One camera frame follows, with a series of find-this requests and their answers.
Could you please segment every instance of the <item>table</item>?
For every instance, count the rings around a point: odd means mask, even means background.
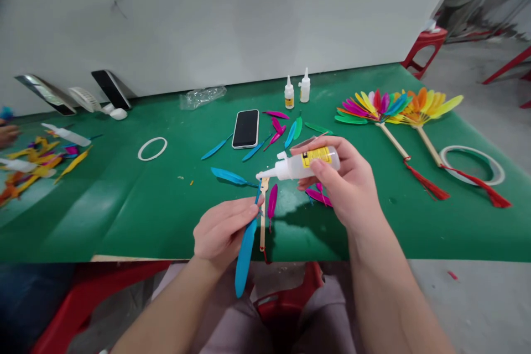
[[[294,85],[298,80],[292,79]],[[513,207],[494,208],[483,190],[437,168],[416,131],[408,126],[389,126],[412,156],[411,165],[452,195],[447,201],[435,202],[377,127],[334,121],[336,106],[356,91],[419,90],[422,83],[400,65],[312,75],[310,102],[296,102],[291,111],[283,107],[284,85],[284,79],[234,85],[225,97],[194,111],[179,110],[176,93],[144,97],[133,101],[128,118],[119,122],[101,113],[85,112],[71,118],[57,114],[20,118],[17,123],[23,135],[13,151],[42,134],[40,123],[44,121],[57,126],[74,123],[72,130],[87,137],[104,135],[94,140],[90,155],[57,185],[42,180],[20,201],[0,209],[0,261],[85,262],[96,254],[191,257],[193,228],[208,208],[256,194],[255,188],[218,181],[210,167],[251,180],[258,171],[272,167],[276,154],[284,149],[280,139],[266,152],[260,150],[242,163],[248,150],[233,150],[227,143],[211,158],[200,160],[232,132],[238,111],[253,108],[288,113],[292,116],[288,128],[302,110],[303,120],[349,139],[372,165],[383,211],[408,258],[531,261],[529,176],[455,113],[426,125],[434,146],[440,150],[447,145],[466,145],[493,156],[507,174],[496,190]],[[273,128],[266,115],[260,122],[263,140]],[[304,127],[295,144],[313,134]],[[166,151],[156,160],[141,162],[138,149],[154,137],[168,140]],[[160,141],[152,144],[144,156],[155,154],[161,147]],[[452,155],[454,167],[488,178],[475,161],[462,154]],[[273,233],[266,234],[268,258],[347,259],[345,230],[332,210],[319,204],[311,206],[308,197],[295,189],[296,181],[278,184]],[[258,237],[255,242],[253,259],[263,260]]]

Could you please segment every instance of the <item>clear plastic bag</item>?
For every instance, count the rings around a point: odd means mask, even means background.
[[[180,108],[184,111],[193,111],[200,106],[223,97],[226,93],[225,86],[192,90],[181,95]]]

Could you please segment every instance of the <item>floor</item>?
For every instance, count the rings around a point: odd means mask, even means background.
[[[463,94],[465,100],[456,109],[459,115],[502,148],[523,173],[531,174],[531,110],[518,107],[531,100],[531,82],[516,78],[531,65],[512,70],[488,86],[481,85],[528,45],[512,39],[445,45],[423,82],[449,96]],[[531,352],[531,264],[413,260],[410,265],[457,353]],[[301,280],[300,266],[275,265],[277,277],[283,275],[276,278],[283,281],[283,288]],[[265,277],[267,272],[271,273],[259,267],[255,275],[272,280]],[[158,275],[155,281],[134,285],[104,302],[91,327],[72,342],[69,353],[92,354],[112,347],[142,311],[161,278]]]

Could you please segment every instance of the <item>phone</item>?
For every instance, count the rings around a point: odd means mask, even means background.
[[[241,111],[236,116],[232,147],[234,149],[254,148],[258,144],[258,110]]]
[[[103,92],[115,108],[121,108],[124,110],[131,109],[131,104],[129,104],[129,101],[127,101],[127,98],[120,90],[116,79],[110,71],[108,71],[107,69],[103,69],[100,71],[90,72],[90,74],[99,84],[101,90],[103,90]]]
[[[61,115],[73,116],[76,114],[76,110],[66,102],[67,100],[63,97],[59,90],[54,89],[35,75],[20,75],[15,76],[15,79],[46,101]]]

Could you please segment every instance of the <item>yellow label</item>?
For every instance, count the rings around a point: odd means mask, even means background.
[[[310,163],[313,159],[321,159],[324,162],[332,164],[332,157],[330,156],[330,151],[328,150],[328,147],[314,149],[313,151],[308,152],[302,152],[300,156],[303,160],[303,168],[305,169],[310,167]]]

